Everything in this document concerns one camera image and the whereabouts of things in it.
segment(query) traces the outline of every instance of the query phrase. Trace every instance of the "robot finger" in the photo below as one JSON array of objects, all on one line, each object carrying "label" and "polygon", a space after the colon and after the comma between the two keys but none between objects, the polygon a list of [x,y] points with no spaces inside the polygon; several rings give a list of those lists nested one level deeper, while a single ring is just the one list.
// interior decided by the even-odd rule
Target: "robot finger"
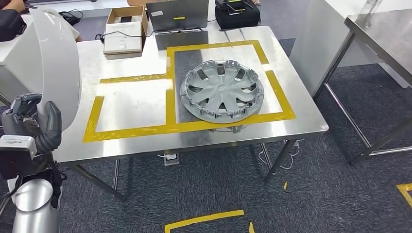
[{"label": "robot finger", "polygon": [[62,114],[59,108],[49,101],[45,105],[48,115],[46,131],[35,138],[37,153],[48,153],[59,147],[62,141]]}]

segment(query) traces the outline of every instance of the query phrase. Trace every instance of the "floor tape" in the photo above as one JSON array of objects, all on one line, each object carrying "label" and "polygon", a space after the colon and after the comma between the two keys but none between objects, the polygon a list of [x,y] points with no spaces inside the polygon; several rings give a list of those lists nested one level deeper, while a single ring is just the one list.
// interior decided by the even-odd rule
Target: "floor tape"
[{"label": "floor tape", "polygon": [[412,207],[412,197],[408,193],[409,191],[412,191],[412,183],[398,184],[397,188],[405,198],[406,202]]},{"label": "floor tape", "polygon": [[[242,215],[244,215],[243,210],[234,210],[234,211],[228,211],[228,212],[223,212],[223,213],[217,213],[217,214],[206,215],[202,217],[186,219],[183,221],[174,222],[174,223],[165,225],[165,233],[170,233],[172,229],[176,229],[179,227],[185,227],[185,226],[188,226],[194,223],[207,222],[207,221],[217,220],[221,218],[242,216]],[[251,222],[249,224],[249,233],[255,233],[255,230],[253,229],[253,224]]]}]

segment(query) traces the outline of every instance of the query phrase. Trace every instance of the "yellow tape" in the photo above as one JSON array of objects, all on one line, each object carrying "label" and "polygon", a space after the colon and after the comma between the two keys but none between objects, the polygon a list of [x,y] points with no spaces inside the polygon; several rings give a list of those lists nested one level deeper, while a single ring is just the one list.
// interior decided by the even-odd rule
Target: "yellow tape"
[{"label": "yellow tape", "polygon": [[243,210],[235,210],[235,211],[223,212],[223,213],[218,213],[218,214],[206,215],[202,217],[195,217],[195,218],[191,218],[191,219],[183,220],[180,222],[175,222],[175,223],[170,223],[170,224],[165,225],[165,233],[170,233],[170,230],[172,229],[188,226],[194,223],[212,221],[212,220],[216,220],[220,218],[234,217],[234,216],[241,216],[241,215],[244,215]]},{"label": "yellow tape", "polygon": [[131,76],[131,77],[101,79],[100,83],[138,82],[138,81],[165,79],[165,78],[166,78],[166,74],[151,74],[151,75],[139,75],[139,76]]},{"label": "yellow tape", "polygon": [[250,222],[250,224],[249,224],[249,233],[255,233],[255,229],[253,229],[252,222]]},{"label": "yellow tape", "polygon": [[212,49],[212,48],[222,48],[222,47],[234,47],[242,45],[252,45],[256,51],[256,54],[262,65],[269,64],[259,41],[248,40],[248,41],[235,41],[217,44],[203,44],[203,45],[188,45],[188,46],[178,46],[178,47],[168,47],[167,48],[167,74],[154,74],[154,75],[142,75],[142,76],[132,76],[123,78],[112,78],[112,79],[102,79],[100,83],[118,83],[118,82],[137,82],[137,81],[148,81],[156,79],[171,79],[172,88],[166,90],[166,124],[159,126],[143,127],[143,128],[133,128],[133,129],[123,129],[123,130],[113,130],[105,132],[96,132],[97,123],[99,120],[99,115],[103,106],[103,97],[96,97],[93,103],[93,107],[90,113],[89,120],[87,122],[85,135],[83,137],[83,142],[95,142],[109,139],[119,139],[119,138],[129,138],[137,136],[148,136],[156,134],[165,133],[184,133],[200,130],[210,130],[221,127],[233,127],[240,125],[250,125],[256,123],[272,122],[277,120],[289,120],[295,119],[292,107],[290,106],[283,90],[275,76],[273,70],[267,70],[266,76],[271,84],[272,89],[279,101],[282,112],[279,113],[269,113],[252,115],[242,121],[229,123],[229,124],[215,124],[206,121],[194,121],[185,123],[176,123],[176,112],[175,112],[175,72],[174,72],[174,54],[178,51],[188,51],[188,50],[202,50],[202,49]]},{"label": "yellow tape", "polygon": [[409,191],[412,191],[412,183],[398,184],[397,188],[405,198],[406,202],[412,207],[412,197],[408,193]]}]

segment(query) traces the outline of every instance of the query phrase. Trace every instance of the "white cable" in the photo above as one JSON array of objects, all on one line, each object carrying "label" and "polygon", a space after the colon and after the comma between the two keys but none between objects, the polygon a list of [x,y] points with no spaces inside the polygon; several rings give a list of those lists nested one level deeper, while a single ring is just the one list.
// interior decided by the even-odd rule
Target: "white cable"
[{"label": "white cable", "polygon": [[291,154],[292,157],[294,157],[295,155],[297,155],[300,151],[300,146],[299,144],[297,145],[297,152],[295,154]]},{"label": "white cable", "polygon": [[265,162],[263,159],[262,159],[262,157],[260,156],[261,154],[263,154],[263,151],[261,151],[260,153],[259,153],[259,159],[264,163],[264,164],[267,164],[267,162]]},{"label": "white cable", "polygon": [[[300,146],[299,146],[299,144],[296,144],[296,146],[297,146],[297,152],[296,152],[295,154],[290,154],[291,159],[292,159],[291,165],[290,165],[289,167],[284,167],[284,166],[279,166],[279,167],[281,167],[281,168],[283,168],[283,169],[286,169],[286,170],[289,170],[289,169],[292,168],[292,165],[293,165],[293,157],[296,156],[296,155],[300,152]],[[259,159],[260,159],[264,164],[267,164],[267,162],[265,162],[265,161],[262,159],[262,157],[260,156],[261,154],[263,154],[263,151],[259,152],[259,155],[258,155]]]},{"label": "white cable", "polygon": [[292,165],[293,165],[293,156],[292,156],[292,155],[291,155],[291,159],[292,159],[292,162],[291,162],[291,166],[290,166],[290,167],[284,167],[284,166],[279,166],[279,167],[281,167],[281,168],[283,168],[283,169],[286,169],[286,170],[291,169],[291,168],[292,168]]}]

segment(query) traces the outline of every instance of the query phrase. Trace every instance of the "metal leg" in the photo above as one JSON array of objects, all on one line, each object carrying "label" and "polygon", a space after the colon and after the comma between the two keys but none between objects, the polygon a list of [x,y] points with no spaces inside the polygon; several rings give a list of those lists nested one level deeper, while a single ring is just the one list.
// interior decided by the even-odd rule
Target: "metal leg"
[{"label": "metal leg", "polygon": [[116,160],[116,164],[115,164],[115,176],[113,177],[113,189],[117,190],[117,180],[119,178],[119,166],[120,166],[120,160]]},{"label": "metal leg", "polygon": [[355,123],[351,115],[348,113],[348,111],[345,109],[343,106],[342,102],[338,99],[338,96],[335,94],[335,92],[332,90],[332,88],[329,86],[329,84],[325,83],[326,90],[330,93],[332,96],[333,100],[338,104],[339,108],[345,115],[346,119],[349,120],[350,124],[352,125],[353,129],[356,131],[356,134],[360,137],[362,142],[365,144],[366,147],[371,147],[371,144],[369,143],[368,139],[365,137],[365,135],[362,133],[358,125]]},{"label": "metal leg", "polygon": [[276,158],[275,163],[270,168],[270,170],[269,170],[268,174],[266,175],[264,181],[268,181],[273,176],[273,173],[276,171],[276,169],[288,157],[289,152],[291,152],[292,147],[294,146],[295,142],[296,142],[296,139],[286,141],[285,146],[283,147],[283,149],[280,152],[279,156]]},{"label": "metal leg", "polygon": [[263,155],[265,156],[266,163],[267,163],[268,168],[270,170],[272,168],[272,161],[269,158],[268,150],[266,149],[266,146],[265,146],[264,143],[261,143],[260,147],[262,148]]},{"label": "metal leg", "polygon": [[346,36],[345,41],[343,41],[343,44],[339,48],[338,53],[333,58],[333,61],[330,64],[330,66],[327,70],[327,73],[326,73],[325,77],[323,78],[322,83],[319,86],[319,89],[316,91],[315,95],[313,96],[314,99],[319,97],[319,95],[321,94],[321,92],[324,88],[323,84],[327,83],[329,81],[330,77],[332,77],[332,74],[335,72],[336,68],[338,67],[339,63],[341,62],[343,56],[345,55],[346,51],[348,50],[348,48],[350,47],[350,45],[352,44],[354,39],[355,39],[355,34],[353,32],[350,32]]},{"label": "metal leg", "polygon": [[3,214],[4,210],[6,209],[7,204],[9,203],[10,198],[5,198],[0,205],[0,216]]},{"label": "metal leg", "polygon": [[389,153],[398,153],[398,152],[407,152],[411,151],[412,147],[401,147],[401,148],[395,148],[395,149],[387,149],[387,150],[376,150],[372,153],[369,154],[369,156],[375,156],[375,155],[380,155],[380,154],[389,154]]},{"label": "metal leg", "polygon": [[4,103],[7,107],[10,107],[12,104],[2,93],[0,93],[0,102]]},{"label": "metal leg", "polygon": [[412,117],[408,118],[406,121],[400,123],[397,125],[395,128],[393,128],[387,135],[385,135],[381,140],[377,141],[375,144],[373,144],[371,147],[367,148],[364,150],[362,153],[360,153],[359,156],[355,157],[351,162],[356,162],[361,158],[367,157],[369,154],[372,152],[378,150],[380,147],[394,139],[396,136],[398,136],[400,133],[404,132],[405,130],[409,129],[412,127]]},{"label": "metal leg", "polygon": [[[7,204],[9,203],[11,198],[5,198],[0,205],[0,216],[3,214],[4,210],[6,209]],[[13,230],[13,225],[9,223],[0,222],[0,230],[4,231],[11,231]]]},{"label": "metal leg", "polygon": [[120,201],[124,201],[125,197],[120,194],[118,191],[114,190],[112,187],[110,187],[108,184],[100,180],[97,176],[93,175],[90,173],[87,169],[80,165],[74,165],[71,166],[71,169],[77,172],[79,175],[83,176],[86,180],[92,182],[99,188],[103,189],[104,191],[108,192],[109,194],[115,196],[117,199]]}]

